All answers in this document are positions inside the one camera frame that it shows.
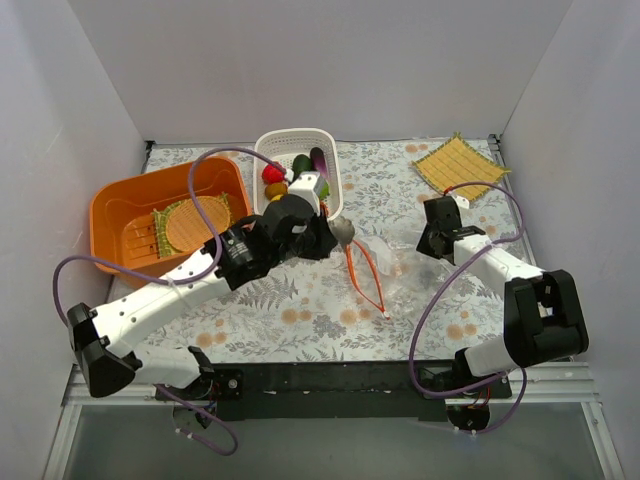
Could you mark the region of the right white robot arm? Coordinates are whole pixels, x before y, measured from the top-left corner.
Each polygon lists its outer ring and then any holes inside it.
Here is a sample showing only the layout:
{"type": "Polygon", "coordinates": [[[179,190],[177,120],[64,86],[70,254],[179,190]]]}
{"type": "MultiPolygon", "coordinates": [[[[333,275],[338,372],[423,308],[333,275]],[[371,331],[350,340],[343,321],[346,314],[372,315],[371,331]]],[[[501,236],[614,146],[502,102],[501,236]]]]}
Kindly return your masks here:
{"type": "Polygon", "coordinates": [[[501,374],[584,353],[589,336],[576,283],[565,270],[545,271],[511,255],[476,226],[464,227],[450,196],[424,202],[426,226],[416,250],[457,270],[434,295],[414,332],[409,373],[419,392],[435,398],[475,397],[501,374]],[[422,326],[455,278],[469,272],[503,300],[503,333],[455,354],[438,390],[421,383],[415,349],[422,326]]]}

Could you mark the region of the brown fake kiwi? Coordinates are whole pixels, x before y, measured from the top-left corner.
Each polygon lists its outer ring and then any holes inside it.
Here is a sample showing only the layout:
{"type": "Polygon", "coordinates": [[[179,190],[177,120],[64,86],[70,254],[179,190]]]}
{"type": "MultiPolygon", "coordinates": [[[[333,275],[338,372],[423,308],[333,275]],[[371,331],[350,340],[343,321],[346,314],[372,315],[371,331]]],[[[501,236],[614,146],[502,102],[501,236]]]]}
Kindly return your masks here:
{"type": "Polygon", "coordinates": [[[288,185],[285,182],[268,184],[264,190],[265,196],[269,201],[273,200],[275,197],[285,195],[287,192],[288,185]]]}

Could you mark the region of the dark green fake avocado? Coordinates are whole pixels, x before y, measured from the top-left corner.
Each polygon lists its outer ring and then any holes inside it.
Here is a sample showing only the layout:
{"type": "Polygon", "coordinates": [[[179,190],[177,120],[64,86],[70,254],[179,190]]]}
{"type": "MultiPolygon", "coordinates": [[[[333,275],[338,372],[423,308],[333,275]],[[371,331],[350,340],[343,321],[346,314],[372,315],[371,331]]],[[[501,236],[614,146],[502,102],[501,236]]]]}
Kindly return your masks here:
{"type": "Polygon", "coordinates": [[[293,160],[292,170],[294,172],[294,176],[298,177],[304,172],[312,171],[313,162],[307,155],[299,154],[293,160]]]}

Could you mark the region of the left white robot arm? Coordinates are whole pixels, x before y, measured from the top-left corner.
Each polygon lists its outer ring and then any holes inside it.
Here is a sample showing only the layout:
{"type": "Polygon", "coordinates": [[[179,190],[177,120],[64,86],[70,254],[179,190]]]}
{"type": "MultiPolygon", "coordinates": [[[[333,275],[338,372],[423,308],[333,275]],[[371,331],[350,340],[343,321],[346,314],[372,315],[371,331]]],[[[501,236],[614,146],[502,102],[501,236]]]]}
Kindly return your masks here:
{"type": "Polygon", "coordinates": [[[214,367],[200,348],[154,347],[145,339],[291,258],[323,260],[337,243],[325,214],[299,196],[286,195],[124,298],[73,306],[67,312],[70,344],[90,395],[104,398],[132,383],[148,383],[180,389],[193,400],[205,398],[214,367]]]}

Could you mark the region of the clear zip top bag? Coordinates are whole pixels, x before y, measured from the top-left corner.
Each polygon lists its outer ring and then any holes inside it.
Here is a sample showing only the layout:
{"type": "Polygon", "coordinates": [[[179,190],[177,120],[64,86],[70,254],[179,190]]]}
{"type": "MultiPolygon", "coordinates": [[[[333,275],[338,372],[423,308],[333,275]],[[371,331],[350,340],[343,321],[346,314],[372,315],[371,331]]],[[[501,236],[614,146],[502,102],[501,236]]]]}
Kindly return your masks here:
{"type": "Polygon", "coordinates": [[[347,271],[359,297],[390,320],[393,304],[411,294],[435,293],[453,272],[400,241],[361,236],[344,247],[347,271]]]}

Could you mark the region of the red fake tomato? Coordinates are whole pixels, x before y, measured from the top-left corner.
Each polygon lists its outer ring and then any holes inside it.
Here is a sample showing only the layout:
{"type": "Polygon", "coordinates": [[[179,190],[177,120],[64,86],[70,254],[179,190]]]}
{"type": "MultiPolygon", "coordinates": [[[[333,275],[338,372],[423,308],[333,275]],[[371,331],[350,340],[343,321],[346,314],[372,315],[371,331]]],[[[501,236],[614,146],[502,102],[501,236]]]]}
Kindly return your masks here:
{"type": "Polygon", "coordinates": [[[273,165],[266,165],[261,173],[261,178],[265,185],[271,185],[285,181],[286,172],[273,165]]]}

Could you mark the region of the purple fake eggplant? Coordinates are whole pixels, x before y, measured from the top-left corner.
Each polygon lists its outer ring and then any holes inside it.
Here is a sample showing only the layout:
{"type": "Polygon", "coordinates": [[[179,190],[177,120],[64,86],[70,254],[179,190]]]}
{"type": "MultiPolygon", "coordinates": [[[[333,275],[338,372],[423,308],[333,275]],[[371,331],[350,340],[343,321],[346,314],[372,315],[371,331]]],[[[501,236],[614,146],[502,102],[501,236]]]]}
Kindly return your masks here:
{"type": "Polygon", "coordinates": [[[313,169],[319,172],[325,179],[328,179],[329,171],[323,150],[319,147],[313,147],[310,150],[310,160],[312,162],[313,169]]]}

